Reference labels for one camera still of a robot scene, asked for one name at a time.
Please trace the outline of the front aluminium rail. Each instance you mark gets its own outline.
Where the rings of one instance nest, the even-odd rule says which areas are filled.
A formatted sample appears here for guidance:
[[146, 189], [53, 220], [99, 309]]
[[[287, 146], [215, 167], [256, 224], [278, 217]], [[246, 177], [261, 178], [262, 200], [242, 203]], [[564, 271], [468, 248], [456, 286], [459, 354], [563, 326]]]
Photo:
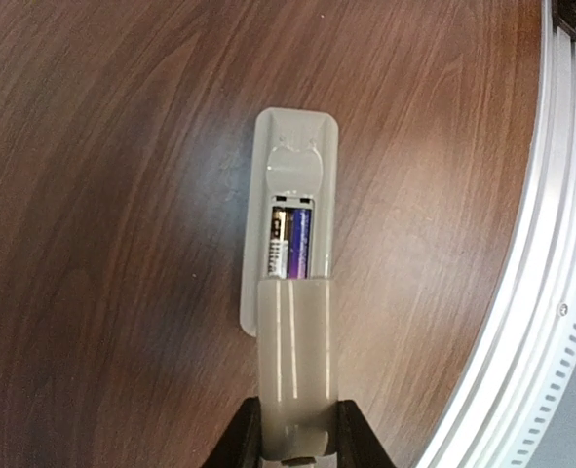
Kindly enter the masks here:
[[576, 366], [576, 43], [542, 5], [535, 127], [490, 311], [422, 467], [524, 467]]

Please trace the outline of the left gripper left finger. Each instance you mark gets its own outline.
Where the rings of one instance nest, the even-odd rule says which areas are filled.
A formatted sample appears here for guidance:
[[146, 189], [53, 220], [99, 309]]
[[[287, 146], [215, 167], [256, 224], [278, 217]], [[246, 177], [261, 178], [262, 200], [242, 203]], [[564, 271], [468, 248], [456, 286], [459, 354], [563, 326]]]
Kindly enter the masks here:
[[261, 408], [257, 397], [244, 399], [211, 451], [211, 466], [261, 466]]

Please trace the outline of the grey remote control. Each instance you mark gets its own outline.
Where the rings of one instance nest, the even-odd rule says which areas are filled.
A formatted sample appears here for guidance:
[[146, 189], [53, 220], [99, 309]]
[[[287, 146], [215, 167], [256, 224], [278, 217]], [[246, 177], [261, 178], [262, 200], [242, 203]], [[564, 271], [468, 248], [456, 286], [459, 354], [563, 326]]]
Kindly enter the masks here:
[[311, 212], [307, 276], [331, 276], [338, 137], [324, 112], [269, 107], [255, 120], [240, 296], [240, 325], [250, 336], [257, 284], [270, 276], [275, 208]]

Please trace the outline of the white gold AAA battery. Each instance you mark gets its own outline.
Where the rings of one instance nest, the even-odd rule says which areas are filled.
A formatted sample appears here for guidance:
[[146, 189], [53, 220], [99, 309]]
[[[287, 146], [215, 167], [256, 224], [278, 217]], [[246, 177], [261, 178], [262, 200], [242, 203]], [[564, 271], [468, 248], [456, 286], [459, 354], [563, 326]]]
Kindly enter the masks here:
[[288, 275], [288, 213], [274, 208], [271, 215], [267, 273], [285, 279]]

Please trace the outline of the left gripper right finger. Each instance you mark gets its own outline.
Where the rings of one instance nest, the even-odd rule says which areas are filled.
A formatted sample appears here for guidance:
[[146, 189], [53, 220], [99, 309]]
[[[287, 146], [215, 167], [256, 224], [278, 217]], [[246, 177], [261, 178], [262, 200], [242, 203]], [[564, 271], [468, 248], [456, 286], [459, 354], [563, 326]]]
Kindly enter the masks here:
[[338, 467], [396, 467], [353, 400], [337, 404], [336, 443]]

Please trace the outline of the blue AAA battery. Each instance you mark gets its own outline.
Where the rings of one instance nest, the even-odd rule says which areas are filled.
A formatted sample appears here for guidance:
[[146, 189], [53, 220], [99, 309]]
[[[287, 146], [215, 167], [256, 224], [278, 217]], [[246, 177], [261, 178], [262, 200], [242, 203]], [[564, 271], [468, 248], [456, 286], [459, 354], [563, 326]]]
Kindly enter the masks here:
[[312, 211], [309, 209], [292, 211], [288, 256], [288, 277], [291, 279], [307, 277], [311, 219]]

